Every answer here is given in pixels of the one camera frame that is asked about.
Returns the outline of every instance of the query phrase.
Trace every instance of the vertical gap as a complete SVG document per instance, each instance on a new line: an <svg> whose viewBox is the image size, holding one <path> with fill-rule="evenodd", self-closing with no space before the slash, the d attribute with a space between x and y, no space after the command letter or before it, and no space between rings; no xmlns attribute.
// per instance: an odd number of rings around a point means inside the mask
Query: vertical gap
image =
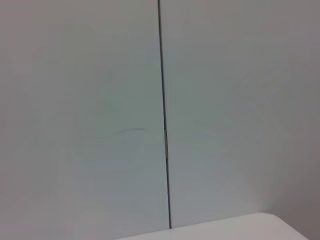
<svg viewBox="0 0 320 240"><path fill-rule="evenodd" d="M166 91L164 76L164 53L162 44L162 24L161 24L161 2L157 0L158 23L159 23L159 44L160 44L160 64L161 64L161 83L162 83L162 104L163 104L163 126L164 126L164 147L165 147L165 167L166 167L166 188L168 197L169 228L171 224L171 202L170 202L170 182L169 182L169 158L168 158L168 135L167 135L167 113L166 113Z"/></svg>

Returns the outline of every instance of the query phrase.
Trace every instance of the white table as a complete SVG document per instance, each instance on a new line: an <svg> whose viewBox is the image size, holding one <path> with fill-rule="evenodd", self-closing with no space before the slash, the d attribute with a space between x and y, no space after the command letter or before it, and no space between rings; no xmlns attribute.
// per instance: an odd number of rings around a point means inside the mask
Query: white table
<svg viewBox="0 0 320 240"><path fill-rule="evenodd" d="M307 240L282 221L266 213L178 227L122 240Z"/></svg>

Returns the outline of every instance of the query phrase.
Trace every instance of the white wall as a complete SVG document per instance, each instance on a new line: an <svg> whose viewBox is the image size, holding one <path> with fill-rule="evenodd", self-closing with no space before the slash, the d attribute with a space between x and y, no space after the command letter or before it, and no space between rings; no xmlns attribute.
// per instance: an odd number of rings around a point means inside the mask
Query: white wall
<svg viewBox="0 0 320 240"><path fill-rule="evenodd" d="M320 2L162 0L174 227L260 211L320 237Z"/></svg>
<svg viewBox="0 0 320 240"><path fill-rule="evenodd" d="M0 239L167 229L156 0L0 2Z"/></svg>

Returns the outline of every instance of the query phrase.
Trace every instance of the white surface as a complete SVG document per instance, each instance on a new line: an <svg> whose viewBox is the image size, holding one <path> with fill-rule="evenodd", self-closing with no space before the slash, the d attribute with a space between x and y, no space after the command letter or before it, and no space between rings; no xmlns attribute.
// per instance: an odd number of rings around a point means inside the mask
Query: white surface
<svg viewBox="0 0 320 240"><path fill-rule="evenodd" d="M320 1L161 2L173 226L270 211L320 239Z"/></svg>
<svg viewBox="0 0 320 240"><path fill-rule="evenodd" d="M265 213L178 227L123 240L307 240L280 218Z"/></svg>
<svg viewBox="0 0 320 240"><path fill-rule="evenodd" d="M0 1L0 239L168 227L157 1Z"/></svg>

